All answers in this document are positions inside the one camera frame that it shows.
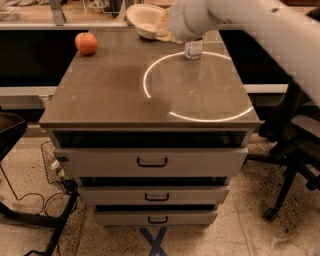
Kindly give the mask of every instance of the cable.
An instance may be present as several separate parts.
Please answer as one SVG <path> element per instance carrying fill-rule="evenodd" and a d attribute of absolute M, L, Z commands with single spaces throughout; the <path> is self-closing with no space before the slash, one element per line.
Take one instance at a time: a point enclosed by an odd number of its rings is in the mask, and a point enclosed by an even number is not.
<path fill-rule="evenodd" d="M 47 210 L 46 210 L 47 204 L 48 204 L 48 202 L 49 202 L 52 198 L 54 198 L 54 197 L 57 196 L 57 195 L 65 195 L 65 193 L 64 193 L 64 192 L 59 192 L 59 193 L 53 194 L 52 196 L 50 196 L 50 197 L 47 199 L 47 201 L 46 201 L 45 204 L 44 204 L 43 211 L 44 211 L 44 213 L 45 213 L 47 216 L 49 216 L 49 217 L 53 217 L 53 216 L 50 216 L 50 215 L 47 213 Z"/>
<path fill-rule="evenodd" d="M 11 185 L 11 183 L 10 183 L 10 181 L 9 181 L 9 179 L 8 179 L 5 171 L 4 171 L 4 169 L 2 168 L 1 163 L 0 163 L 0 169 L 1 169 L 1 171 L 2 171 L 2 173 L 3 173 L 3 175 L 4 175 L 4 177 L 5 177 L 6 181 L 8 182 L 8 185 L 9 185 L 9 187 L 10 187 L 10 189 L 11 189 L 12 193 L 14 194 L 14 196 L 15 196 L 15 198 L 16 198 L 17 201 L 21 201 L 21 200 L 24 199 L 26 196 L 30 196 L 30 195 L 40 196 L 40 197 L 42 198 L 42 208 L 41 208 L 40 212 L 37 213 L 37 214 L 39 215 L 39 214 L 43 211 L 43 209 L 44 209 L 45 199 L 44 199 L 43 195 L 38 194 L 38 193 L 28 193 L 28 194 L 25 194 L 24 196 L 22 196 L 21 198 L 18 198 L 16 192 L 13 190 L 13 187 L 12 187 L 12 185 Z"/>

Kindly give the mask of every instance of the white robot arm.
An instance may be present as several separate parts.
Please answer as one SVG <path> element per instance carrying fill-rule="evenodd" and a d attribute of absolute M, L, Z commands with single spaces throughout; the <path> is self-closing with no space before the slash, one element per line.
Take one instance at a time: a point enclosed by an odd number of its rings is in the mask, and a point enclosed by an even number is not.
<path fill-rule="evenodd" d="M 241 29 L 320 106 L 320 23 L 278 0 L 176 0 L 169 29 L 183 42 Z"/>

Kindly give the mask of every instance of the speckled floor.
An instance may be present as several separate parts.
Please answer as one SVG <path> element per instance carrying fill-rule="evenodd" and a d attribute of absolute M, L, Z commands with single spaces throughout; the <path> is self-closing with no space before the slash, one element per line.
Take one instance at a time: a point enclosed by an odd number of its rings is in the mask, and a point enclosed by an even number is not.
<path fill-rule="evenodd" d="M 39 193 L 47 200 L 61 192 L 47 182 L 41 153 L 41 144 L 46 141 L 47 137 L 23 137 L 2 162 L 18 199 L 27 193 Z M 249 150 L 262 152 L 271 146 L 254 135 Z M 278 166 L 246 161 L 238 176 L 232 179 L 231 191 L 210 226 L 103 227 L 96 224 L 93 210 L 78 198 L 77 209 L 69 217 L 59 239 L 59 249 L 56 248 L 53 255 L 320 255 L 320 193 L 307 190 L 300 175 L 279 217 L 272 223 L 261 217 L 276 200 L 283 181 L 282 172 L 283 168 Z M 30 195 L 17 201 L 2 173 L 0 179 L 0 194 L 7 199 L 6 203 L 19 211 L 40 211 L 40 196 Z M 59 216 L 67 200 L 66 195 L 52 197 L 46 212 Z M 161 232 L 163 240 L 157 240 Z M 143 235 L 146 233 L 152 236 L 151 243 L 153 240 L 158 250 L 151 251 L 152 246 Z M 13 225 L 0 218 L 0 255 L 22 256 L 31 250 L 44 251 L 51 235 L 50 228 Z"/>

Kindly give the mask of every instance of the apple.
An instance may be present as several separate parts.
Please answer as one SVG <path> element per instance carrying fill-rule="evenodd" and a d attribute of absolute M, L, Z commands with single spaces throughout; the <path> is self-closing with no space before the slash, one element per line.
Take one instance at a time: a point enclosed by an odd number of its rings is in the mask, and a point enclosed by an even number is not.
<path fill-rule="evenodd" d="M 75 44 L 78 51 L 83 55 L 94 54 L 98 47 L 97 38 L 90 32 L 82 32 L 76 35 Z"/>

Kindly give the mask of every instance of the gray tabletop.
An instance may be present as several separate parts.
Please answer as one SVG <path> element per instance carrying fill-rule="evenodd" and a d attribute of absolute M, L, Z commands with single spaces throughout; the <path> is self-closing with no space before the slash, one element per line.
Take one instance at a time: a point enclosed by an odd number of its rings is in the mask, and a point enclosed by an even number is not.
<path fill-rule="evenodd" d="M 132 29 L 92 31 L 98 49 L 77 53 L 45 110 L 47 128 L 254 127 L 260 124 L 232 61 L 204 44 L 149 41 Z"/>

